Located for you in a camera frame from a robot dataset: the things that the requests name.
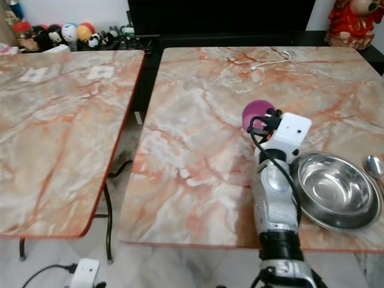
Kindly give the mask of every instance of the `spoon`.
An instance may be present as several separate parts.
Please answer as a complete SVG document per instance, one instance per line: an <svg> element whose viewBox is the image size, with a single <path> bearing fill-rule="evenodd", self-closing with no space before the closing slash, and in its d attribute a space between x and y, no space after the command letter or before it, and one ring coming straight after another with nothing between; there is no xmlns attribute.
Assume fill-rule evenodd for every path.
<svg viewBox="0 0 384 288"><path fill-rule="evenodd" d="M379 158L369 155L365 160L365 169L379 184L379 187L384 194L384 184L381 176L384 174L383 165Z"/></svg>

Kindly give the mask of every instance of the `stainless steel bowl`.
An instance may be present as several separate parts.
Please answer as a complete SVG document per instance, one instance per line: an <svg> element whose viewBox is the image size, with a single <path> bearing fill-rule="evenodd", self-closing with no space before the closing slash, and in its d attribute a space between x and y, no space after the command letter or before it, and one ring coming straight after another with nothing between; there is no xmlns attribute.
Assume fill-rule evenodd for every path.
<svg viewBox="0 0 384 288"><path fill-rule="evenodd" d="M356 230L373 224L380 215L380 193L351 162L314 152L300 155L291 169L303 213L321 226Z"/></svg>

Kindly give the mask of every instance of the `table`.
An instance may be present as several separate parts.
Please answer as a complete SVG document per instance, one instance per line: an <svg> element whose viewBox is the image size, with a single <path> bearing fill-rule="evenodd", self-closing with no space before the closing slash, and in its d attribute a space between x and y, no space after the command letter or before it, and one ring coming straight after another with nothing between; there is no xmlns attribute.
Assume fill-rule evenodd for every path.
<svg viewBox="0 0 384 288"><path fill-rule="evenodd" d="M143 57L143 51L0 57L0 236L87 233Z"/></svg>
<svg viewBox="0 0 384 288"><path fill-rule="evenodd" d="M260 62L292 61L266 65ZM268 100L312 120L301 152L335 153L362 167L384 159L384 82L353 49L166 49L120 221L123 242L260 248L250 191L254 146L243 108ZM368 230L332 232L302 220L304 250L384 250L384 214Z"/></svg>

